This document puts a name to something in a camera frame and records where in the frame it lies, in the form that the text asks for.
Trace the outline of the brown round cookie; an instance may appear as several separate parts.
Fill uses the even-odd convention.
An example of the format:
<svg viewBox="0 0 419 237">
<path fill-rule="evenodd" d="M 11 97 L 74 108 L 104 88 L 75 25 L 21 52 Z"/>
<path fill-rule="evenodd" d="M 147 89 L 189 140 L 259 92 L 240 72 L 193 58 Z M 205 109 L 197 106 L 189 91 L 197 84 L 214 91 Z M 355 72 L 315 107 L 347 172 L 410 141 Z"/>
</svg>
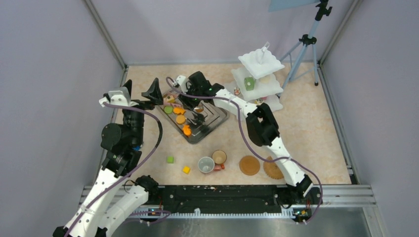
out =
<svg viewBox="0 0 419 237">
<path fill-rule="evenodd" d="M 194 111 L 197 113 L 201 113 L 204 110 L 203 106 L 197 106 L 194 108 Z"/>
</svg>

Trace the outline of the orange flower cookie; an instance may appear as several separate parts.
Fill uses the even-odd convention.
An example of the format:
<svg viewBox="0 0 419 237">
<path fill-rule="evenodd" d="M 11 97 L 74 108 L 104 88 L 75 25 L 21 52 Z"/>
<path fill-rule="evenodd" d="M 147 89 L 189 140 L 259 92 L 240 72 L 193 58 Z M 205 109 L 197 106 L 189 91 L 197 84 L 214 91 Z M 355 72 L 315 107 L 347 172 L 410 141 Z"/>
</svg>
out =
<svg viewBox="0 0 419 237">
<path fill-rule="evenodd" d="M 173 113 L 176 115 L 184 115 L 186 113 L 186 110 L 183 109 L 182 107 L 174 107 Z"/>
</svg>

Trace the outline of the orange bear cookie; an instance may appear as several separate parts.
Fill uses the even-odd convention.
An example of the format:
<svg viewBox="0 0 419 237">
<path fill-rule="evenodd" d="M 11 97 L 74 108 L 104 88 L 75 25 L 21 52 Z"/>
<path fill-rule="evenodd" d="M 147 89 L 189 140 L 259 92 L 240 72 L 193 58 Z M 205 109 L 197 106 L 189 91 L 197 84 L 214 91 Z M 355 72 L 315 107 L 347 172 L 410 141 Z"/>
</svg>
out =
<svg viewBox="0 0 419 237">
<path fill-rule="evenodd" d="M 182 132 L 185 136 L 191 136 L 192 135 L 192 129 L 190 127 L 190 125 L 188 124 L 184 124 L 182 127 Z"/>
</svg>

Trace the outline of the green cake cube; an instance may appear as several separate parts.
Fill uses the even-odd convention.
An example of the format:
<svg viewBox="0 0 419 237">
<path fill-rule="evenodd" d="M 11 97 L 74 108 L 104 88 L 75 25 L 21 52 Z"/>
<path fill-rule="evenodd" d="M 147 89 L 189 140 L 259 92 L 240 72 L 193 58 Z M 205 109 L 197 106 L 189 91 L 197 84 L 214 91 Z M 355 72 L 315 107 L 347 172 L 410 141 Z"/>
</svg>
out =
<svg viewBox="0 0 419 237">
<path fill-rule="evenodd" d="M 244 78 L 244 85 L 246 91 L 252 91 L 255 87 L 255 80 L 253 77 L 246 77 Z"/>
</svg>

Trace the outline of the yellow cheese cake wedge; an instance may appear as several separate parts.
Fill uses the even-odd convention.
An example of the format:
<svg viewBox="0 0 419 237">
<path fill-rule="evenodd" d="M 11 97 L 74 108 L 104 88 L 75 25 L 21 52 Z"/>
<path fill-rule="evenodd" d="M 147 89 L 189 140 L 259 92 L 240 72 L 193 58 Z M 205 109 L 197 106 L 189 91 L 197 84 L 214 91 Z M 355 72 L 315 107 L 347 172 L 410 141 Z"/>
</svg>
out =
<svg viewBox="0 0 419 237">
<path fill-rule="evenodd" d="M 164 97 L 164 102 L 169 104 L 174 104 L 176 97 L 174 95 L 168 94 Z"/>
</svg>

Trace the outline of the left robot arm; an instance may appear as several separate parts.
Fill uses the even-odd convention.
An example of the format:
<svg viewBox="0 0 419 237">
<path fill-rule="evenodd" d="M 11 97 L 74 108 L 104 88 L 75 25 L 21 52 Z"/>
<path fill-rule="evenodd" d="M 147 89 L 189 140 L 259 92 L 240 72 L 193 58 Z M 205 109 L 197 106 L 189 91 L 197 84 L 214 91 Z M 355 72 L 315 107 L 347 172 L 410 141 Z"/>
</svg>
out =
<svg viewBox="0 0 419 237">
<path fill-rule="evenodd" d="M 132 80 L 129 79 L 99 100 L 102 107 L 121 109 L 123 122 L 103 127 L 100 146 L 106 151 L 106 157 L 97 178 L 72 219 L 54 230 L 54 237 L 110 237 L 138 206 L 153 204 L 158 199 L 156 182 L 145 176 L 120 201 L 110 205 L 119 188 L 151 157 L 163 138 L 162 123 L 150 112 L 164 102 L 159 79 L 155 78 L 141 94 L 143 101 L 132 99 L 131 92 Z M 142 159 L 145 116 L 156 121 L 159 135 L 150 153 Z"/>
</svg>

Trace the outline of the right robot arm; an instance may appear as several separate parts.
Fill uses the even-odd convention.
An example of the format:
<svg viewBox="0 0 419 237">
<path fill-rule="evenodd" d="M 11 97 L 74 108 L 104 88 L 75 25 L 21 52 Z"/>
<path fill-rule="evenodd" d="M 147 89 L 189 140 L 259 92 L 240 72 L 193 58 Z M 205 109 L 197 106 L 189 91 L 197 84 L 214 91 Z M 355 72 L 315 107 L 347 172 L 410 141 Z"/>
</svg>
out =
<svg viewBox="0 0 419 237">
<path fill-rule="evenodd" d="M 223 85 L 211 84 L 197 71 L 189 77 L 166 78 L 168 85 L 178 93 L 178 99 L 189 109 L 200 102 L 210 103 L 234 114 L 238 121 L 244 120 L 246 127 L 239 124 L 242 138 L 248 149 L 251 143 L 270 151 L 270 163 L 275 163 L 281 170 L 286 184 L 290 188 L 290 198 L 295 203 L 304 203 L 310 196 L 313 182 L 303 168 L 286 149 L 279 132 L 279 125 L 266 103 L 260 105 L 245 101 L 229 92 Z"/>
</svg>

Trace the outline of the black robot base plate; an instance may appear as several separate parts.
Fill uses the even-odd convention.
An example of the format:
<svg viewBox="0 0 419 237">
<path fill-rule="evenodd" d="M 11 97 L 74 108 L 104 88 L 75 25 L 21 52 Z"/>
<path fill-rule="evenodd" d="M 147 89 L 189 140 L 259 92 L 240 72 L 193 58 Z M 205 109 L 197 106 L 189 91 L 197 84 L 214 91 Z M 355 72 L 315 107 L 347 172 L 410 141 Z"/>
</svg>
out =
<svg viewBox="0 0 419 237">
<path fill-rule="evenodd" d="M 303 197 L 286 185 L 167 185 L 150 195 L 147 204 L 178 214 L 193 213 L 196 208 L 203 214 L 262 214 L 321 202 L 317 187 Z"/>
</svg>

